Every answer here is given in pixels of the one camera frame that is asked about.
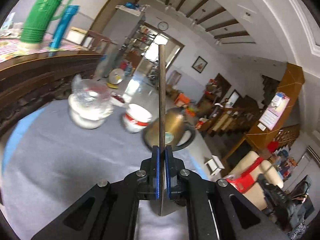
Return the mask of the white chest freezer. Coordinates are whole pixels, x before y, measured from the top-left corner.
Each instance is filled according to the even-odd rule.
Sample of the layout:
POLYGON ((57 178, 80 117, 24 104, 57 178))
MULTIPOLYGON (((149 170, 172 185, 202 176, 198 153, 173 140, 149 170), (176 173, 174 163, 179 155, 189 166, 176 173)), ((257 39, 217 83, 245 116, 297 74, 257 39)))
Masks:
POLYGON ((74 44, 80 45, 86 34, 87 30, 80 29, 77 27, 71 27, 69 32, 67 33, 66 40, 74 44))

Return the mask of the grey table cloth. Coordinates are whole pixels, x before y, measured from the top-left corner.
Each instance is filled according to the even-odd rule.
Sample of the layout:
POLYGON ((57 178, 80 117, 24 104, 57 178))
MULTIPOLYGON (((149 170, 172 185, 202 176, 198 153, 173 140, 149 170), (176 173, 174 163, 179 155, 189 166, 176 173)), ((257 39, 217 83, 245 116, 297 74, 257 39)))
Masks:
POLYGON ((151 157, 142 135, 129 133, 115 108, 96 129, 72 122, 66 100, 20 120, 5 146, 2 197, 20 239, 31 239, 98 181, 124 179, 151 157))

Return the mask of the white small stool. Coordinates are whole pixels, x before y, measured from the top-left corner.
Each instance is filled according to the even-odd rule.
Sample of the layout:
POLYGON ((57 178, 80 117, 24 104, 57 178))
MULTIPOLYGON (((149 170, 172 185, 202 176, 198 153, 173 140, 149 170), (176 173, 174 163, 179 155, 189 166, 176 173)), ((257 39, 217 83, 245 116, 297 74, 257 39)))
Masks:
POLYGON ((215 155, 212 155, 212 157, 204 164, 209 168, 211 176, 217 175, 225 168, 221 160, 215 155))

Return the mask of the grey refrigerator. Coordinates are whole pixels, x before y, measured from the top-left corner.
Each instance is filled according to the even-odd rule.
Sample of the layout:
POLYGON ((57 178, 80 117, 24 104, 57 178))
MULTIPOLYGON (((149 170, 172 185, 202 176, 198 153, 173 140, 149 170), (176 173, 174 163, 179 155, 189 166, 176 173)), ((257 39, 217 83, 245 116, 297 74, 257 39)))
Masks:
POLYGON ((116 45, 112 44, 107 50, 102 77, 108 77, 111 70, 119 68, 125 54, 129 51, 131 39, 144 21, 145 12, 140 12, 137 16, 128 11, 116 9, 116 13, 103 31, 103 35, 110 38, 116 45))

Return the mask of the gold electric kettle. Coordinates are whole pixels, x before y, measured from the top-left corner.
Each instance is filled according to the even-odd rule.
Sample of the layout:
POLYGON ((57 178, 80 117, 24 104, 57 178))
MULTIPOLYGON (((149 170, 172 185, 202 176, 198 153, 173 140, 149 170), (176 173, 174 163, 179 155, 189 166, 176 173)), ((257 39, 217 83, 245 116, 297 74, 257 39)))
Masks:
MULTIPOLYGON (((183 107, 173 107, 165 114, 165 145, 170 145, 173 151, 188 147, 196 136, 196 129, 186 119, 183 107)), ((143 130, 143 141, 152 150, 159 145, 159 118, 150 122, 143 130)))

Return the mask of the red child chair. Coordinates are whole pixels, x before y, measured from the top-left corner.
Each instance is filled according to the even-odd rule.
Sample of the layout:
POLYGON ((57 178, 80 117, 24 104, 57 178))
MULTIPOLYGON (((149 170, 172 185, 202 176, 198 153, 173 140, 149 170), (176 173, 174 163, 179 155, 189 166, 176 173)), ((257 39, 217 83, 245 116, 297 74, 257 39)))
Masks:
POLYGON ((240 175, 234 174, 227 176, 225 180, 233 185, 240 193, 245 193, 254 184, 251 172, 254 171, 263 161, 262 157, 258 157, 253 164, 246 168, 240 175))

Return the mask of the blue thermos bottle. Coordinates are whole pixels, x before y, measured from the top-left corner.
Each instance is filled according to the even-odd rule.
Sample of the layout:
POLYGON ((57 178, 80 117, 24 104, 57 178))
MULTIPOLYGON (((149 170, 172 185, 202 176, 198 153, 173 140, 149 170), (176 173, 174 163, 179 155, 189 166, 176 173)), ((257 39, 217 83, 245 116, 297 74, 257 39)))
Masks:
POLYGON ((62 38, 67 30, 67 27, 69 26, 72 18, 78 13, 78 10, 78 5, 67 6, 52 36, 52 41, 49 44, 50 49, 58 49, 60 47, 62 38))

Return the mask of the white plastic basin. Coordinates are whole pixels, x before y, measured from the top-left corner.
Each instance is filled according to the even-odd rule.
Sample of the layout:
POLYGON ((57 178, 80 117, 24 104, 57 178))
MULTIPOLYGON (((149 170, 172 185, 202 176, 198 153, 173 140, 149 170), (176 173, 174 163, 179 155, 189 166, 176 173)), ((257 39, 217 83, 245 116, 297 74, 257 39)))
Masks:
POLYGON ((68 97, 68 113, 77 126, 83 129, 96 129, 113 113, 113 106, 107 103, 103 109, 85 107, 76 100, 74 94, 71 94, 68 97))

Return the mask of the dark carved wooden bench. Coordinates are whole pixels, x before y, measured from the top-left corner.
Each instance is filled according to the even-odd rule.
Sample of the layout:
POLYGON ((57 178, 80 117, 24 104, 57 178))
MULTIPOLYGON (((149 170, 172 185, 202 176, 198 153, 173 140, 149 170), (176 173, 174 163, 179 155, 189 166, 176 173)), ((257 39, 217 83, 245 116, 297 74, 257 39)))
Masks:
POLYGON ((67 50, 18 56, 1 63, 1 135, 71 90, 77 74, 92 77, 101 54, 67 50))

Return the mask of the white electric fan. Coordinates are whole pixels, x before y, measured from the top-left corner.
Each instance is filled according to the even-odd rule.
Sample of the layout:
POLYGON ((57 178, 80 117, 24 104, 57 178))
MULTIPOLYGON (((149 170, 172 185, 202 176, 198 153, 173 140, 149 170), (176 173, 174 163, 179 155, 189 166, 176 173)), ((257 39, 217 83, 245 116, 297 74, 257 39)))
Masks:
POLYGON ((108 85, 116 86, 123 81, 125 72, 121 68, 113 69, 108 75, 108 85))

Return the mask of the white red stacked bowls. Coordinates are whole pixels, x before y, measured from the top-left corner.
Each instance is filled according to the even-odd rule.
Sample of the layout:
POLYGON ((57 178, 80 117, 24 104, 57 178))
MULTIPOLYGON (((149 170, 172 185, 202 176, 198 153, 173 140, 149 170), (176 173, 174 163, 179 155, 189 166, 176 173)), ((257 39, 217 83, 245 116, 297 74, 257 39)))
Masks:
POLYGON ((138 133, 151 122, 152 114, 144 107, 135 103, 128 104, 123 115, 124 127, 130 133, 138 133))

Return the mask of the clear plastic bag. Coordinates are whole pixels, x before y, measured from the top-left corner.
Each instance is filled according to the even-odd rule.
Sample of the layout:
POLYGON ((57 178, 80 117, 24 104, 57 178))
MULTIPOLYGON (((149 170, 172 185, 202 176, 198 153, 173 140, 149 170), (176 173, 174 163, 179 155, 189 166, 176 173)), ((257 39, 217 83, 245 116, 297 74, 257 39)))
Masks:
POLYGON ((72 80, 72 94, 77 103, 89 108, 106 107, 111 98, 107 85, 93 79, 82 79, 80 74, 72 80))

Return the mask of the wooden chair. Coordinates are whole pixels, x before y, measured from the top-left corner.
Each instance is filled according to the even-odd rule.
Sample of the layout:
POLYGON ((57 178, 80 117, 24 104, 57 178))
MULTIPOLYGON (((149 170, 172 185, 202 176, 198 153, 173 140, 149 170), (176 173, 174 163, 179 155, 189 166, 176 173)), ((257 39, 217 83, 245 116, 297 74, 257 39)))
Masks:
POLYGON ((99 54, 105 54, 112 40, 95 31, 88 30, 82 39, 80 46, 99 54))

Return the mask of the wall clock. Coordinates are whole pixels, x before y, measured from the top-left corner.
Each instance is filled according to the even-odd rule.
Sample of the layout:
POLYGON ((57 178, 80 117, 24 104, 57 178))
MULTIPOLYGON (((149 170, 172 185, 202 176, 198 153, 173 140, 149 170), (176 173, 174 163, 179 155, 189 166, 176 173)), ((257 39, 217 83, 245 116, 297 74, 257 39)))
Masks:
POLYGON ((159 24, 157 25, 157 28, 160 30, 160 31, 167 31, 169 29, 169 24, 167 22, 159 22, 159 24))

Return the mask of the green thermos jug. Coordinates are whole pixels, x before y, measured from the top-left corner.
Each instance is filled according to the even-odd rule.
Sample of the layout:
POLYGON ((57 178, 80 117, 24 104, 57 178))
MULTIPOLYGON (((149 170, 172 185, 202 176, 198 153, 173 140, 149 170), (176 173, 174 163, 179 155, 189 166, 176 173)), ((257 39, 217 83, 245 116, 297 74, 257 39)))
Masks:
POLYGON ((72 0, 36 0, 23 25, 19 46, 25 49, 40 47, 51 21, 60 19, 72 0))

